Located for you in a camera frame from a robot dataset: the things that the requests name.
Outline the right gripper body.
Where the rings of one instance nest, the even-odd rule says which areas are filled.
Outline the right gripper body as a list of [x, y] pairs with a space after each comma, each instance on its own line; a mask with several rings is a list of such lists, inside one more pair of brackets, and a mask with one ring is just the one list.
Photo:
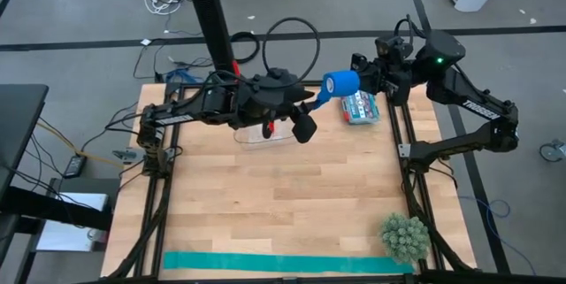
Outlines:
[[358, 73], [360, 87], [384, 88], [392, 105], [402, 106], [409, 99], [411, 75], [403, 70], [394, 71], [381, 58], [368, 61], [367, 67]]

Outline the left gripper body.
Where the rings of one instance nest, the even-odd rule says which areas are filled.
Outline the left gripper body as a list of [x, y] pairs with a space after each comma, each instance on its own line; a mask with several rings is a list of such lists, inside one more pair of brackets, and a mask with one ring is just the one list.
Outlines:
[[295, 104], [285, 104], [284, 89], [300, 87], [298, 77], [289, 71], [260, 75], [256, 80], [235, 77], [237, 89], [233, 100], [233, 126], [251, 127], [263, 122], [291, 118]]

